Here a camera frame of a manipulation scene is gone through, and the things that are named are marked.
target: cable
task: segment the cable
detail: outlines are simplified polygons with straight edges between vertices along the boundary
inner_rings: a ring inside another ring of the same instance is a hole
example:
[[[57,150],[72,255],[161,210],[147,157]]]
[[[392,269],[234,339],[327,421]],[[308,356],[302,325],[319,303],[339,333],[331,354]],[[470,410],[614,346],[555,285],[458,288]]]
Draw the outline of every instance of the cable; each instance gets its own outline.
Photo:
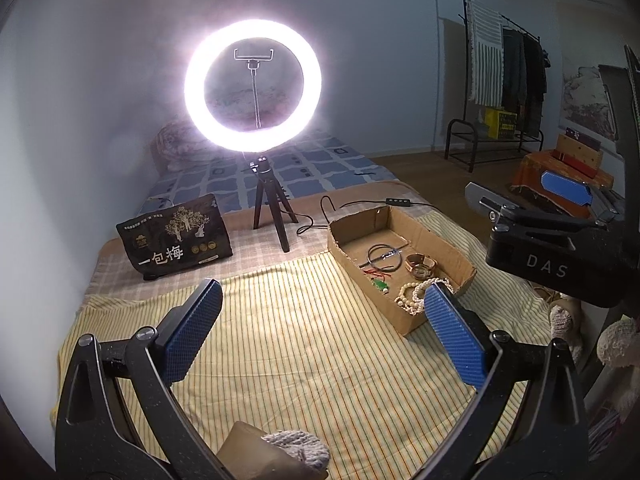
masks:
[[[343,207],[347,207],[348,205],[355,205],[355,204],[386,204],[385,200],[356,200],[354,202],[347,202],[346,204],[342,204],[340,206],[340,209],[342,209]]]
[[[303,216],[305,218],[309,218],[309,220],[311,220],[311,224],[307,224],[307,225],[303,225],[299,228],[296,229],[296,234],[298,236],[303,235],[304,233],[306,233],[307,231],[309,231],[309,229],[328,229],[329,228],[329,217],[326,214],[326,211],[324,210],[324,203],[323,200],[327,198],[329,200],[329,203],[331,204],[331,207],[334,211],[337,211],[337,209],[335,208],[334,205],[334,201],[331,199],[331,197],[329,195],[322,195],[320,197],[320,211],[322,211],[322,216],[324,217],[324,221],[326,222],[326,225],[322,225],[322,224],[316,224],[316,222],[314,221],[313,217],[310,215],[306,215],[304,213],[296,213],[294,212],[293,214],[295,216]],[[347,202],[346,204],[342,204],[339,209],[342,209],[343,207],[347,207],[350,205],[355,205],[355,204],[386,204],[387,200],[354,200],[354,202]],[[442,211],[440,209],[438,209],[436,206],[431,205],[431,204],[426,204],[424,202],[409,202],[408,206],[412,206],[412,205],[425,205],[428,207],[433,207],[434,209],[436,209],[437,211],[440,211],[442,213]],[[284,214],[289,214],[288,211],[283,211],[282,209],[280,210],[281,213]]]
[[[340,206],[340,209],[343,207],[347,207],[350,205],[355,205],[355,204],[389,204],[390,200],[398,200],[395,198],[387,198],[386,200],[355,200],[354,202],[347,202],[346,204],[342,204]],[[410,200],[406,203],[405,207],[411,207],[413,205],[425,205],[427,207],[433,207],[436,211],[439,211],[442,213],[442,209],[440,209],[439,207],[434,206],[433,204],[427,204],[424,202],[411,202]]]

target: tripod leg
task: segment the tripod leg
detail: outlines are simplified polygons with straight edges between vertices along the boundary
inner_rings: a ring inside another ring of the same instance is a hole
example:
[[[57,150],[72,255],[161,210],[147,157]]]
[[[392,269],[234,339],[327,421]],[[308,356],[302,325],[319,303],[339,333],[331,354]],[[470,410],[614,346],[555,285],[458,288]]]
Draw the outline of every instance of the tripod leg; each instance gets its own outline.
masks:
[[[276,193],[278,194],[278,197],[279,197],[280,201],[282,202],[282,205],[284,206],[284,209],[286,209],[287,213],[289,213],[289,217],[291,218],[291,221],[294,224],[300,223],[298,221],[298,217],[293,213],[293,209],[291,208],[291,204],[289,203],[289,199],[284,194],[284,190],[282,189],[282,186],[280,184],[278,184],[278,183],[276,183]]]
[[[278,232],[278,238],[280,239],[280,246],[285,253],[289,252],[289,240],[287,239],[287,231],[284,229],[284,222],[282,220],[282,213],[280,212],[280,205],[278,204],[278,193],[276,187],[280,184],[276,180],[267,181],[265,184],[265,191],[267,192],[267,200],[269,201],[269,208],[271,209],[271,216],[273,217],[273,223],[276,224],[276,231]]]
[[[254,210],[254,229],[258,228],[260,223],[260,210],[262,209],[262,195],[264,194],[264,184],[258,179],[258,186],[255,188],[255,210]]]

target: table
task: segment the table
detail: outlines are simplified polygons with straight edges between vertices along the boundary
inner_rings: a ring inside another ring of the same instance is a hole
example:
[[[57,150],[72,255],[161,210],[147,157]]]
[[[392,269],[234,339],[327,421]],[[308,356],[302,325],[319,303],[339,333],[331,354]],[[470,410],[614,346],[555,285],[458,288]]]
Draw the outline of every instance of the table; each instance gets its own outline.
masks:
[[[532,190],[538,195],[544,196],[555,206],[559,207],[567,214],[576,218],[589,218],[590,212],[588,206],[576,205],[569,200],[562,198],[543,189],[540,184],[540,178],[545,171],[560,174],[577,182],[586,182],[587,184],[595,184],[596,186],[604,186],[607,189],[613,187],[613,176],[605,171],[598,170],[594,178],[590,178],[578,170],[574,170],[571,166],[560,162],[551,155],[551,150],[544,152],[529,153],[520,163],[518,172],[511,182],[511,190],[518,192],[523,187]]]

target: black tripod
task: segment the black tripod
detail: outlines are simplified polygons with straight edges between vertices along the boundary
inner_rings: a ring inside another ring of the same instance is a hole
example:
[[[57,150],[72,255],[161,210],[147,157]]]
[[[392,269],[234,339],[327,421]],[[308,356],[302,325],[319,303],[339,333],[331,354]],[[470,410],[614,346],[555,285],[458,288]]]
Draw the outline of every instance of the black tripod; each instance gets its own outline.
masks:
[[[238,50],[235,49],[234,59],[236,61],[246,61],[246,67],[251,71],[251,83],[254,89],[255,127],[259,130],[262,127],[262,123],[260,122],[260,107],[258,106],[258,91],[255,86],[255,73],[258,68],[260,68],[261,61],[271,61],[273,59],[273,49],[270,49],[270,54],[268,56],[238,56]],[[288,253],[289,239],[287,238],[287,232],[284,229],[284,222],[282,220],[280,206],[278,205],[278,199],[280,199],[282,205],[289,213],[289,217],[292,222],[297,224],[298,218],[296,218],[296,215],[293,213],[289,200],[285,196],[282,186],[274,175],[267,158],[265,156],[258,158],[257,164],[252,164],[251,168],[258,177],[258,187],[255,190],[254,229],[257,229],[258,224],[260,223],[262,197],[266,192],[269,209],[271,209],[271,216],[273,217],[273,223],[276,225],[276,231],[278,232],[278,238],[280,239],[280,245],[282,250]]]
[[[286,253],[289,252],[289,239],[287,238],[287,232],[284,229],[284,222],[282,220],[282,212],[278,205],[278,199],[282,202],[284,209],[289,213],[289,217],[292,222],[298,223],[298,218],[293,213],[293,209],[289,204],[282,186],[278,182],[278,179],[273,174],[271,165],[265,156],[258,159],[258,163],[252,166],[258,177],[258,187],[255,190],[255,210],[254,210],[254,229],[258,228],[260,223],[260,210],[262,208],[262,197],[264,193],[267,194],[267,202],[269,203],[269,209],[271,210],[271,216],[273,217],[273,223],[276,224],[276,231],[278,232],[278,238],[280,239],[280,245],[282,250]]]

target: stuffed toy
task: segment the stuffed toy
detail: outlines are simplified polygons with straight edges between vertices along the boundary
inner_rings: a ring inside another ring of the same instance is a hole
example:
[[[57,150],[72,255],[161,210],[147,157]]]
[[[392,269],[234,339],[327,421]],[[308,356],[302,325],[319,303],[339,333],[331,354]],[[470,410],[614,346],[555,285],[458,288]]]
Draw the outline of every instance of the stuffed toy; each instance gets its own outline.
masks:
[[[625,317],[606,328],[598,339],[598,359],[612,368],[628,368],[609,397],[622,420],[640,396],[640,332],[638,324]]]
[[[549,324],[551,337],[564,339],[569,345],[574,363],[582,354],[582,308],[580,300],[561,294],[560,300],[552,301],[549,305]]]

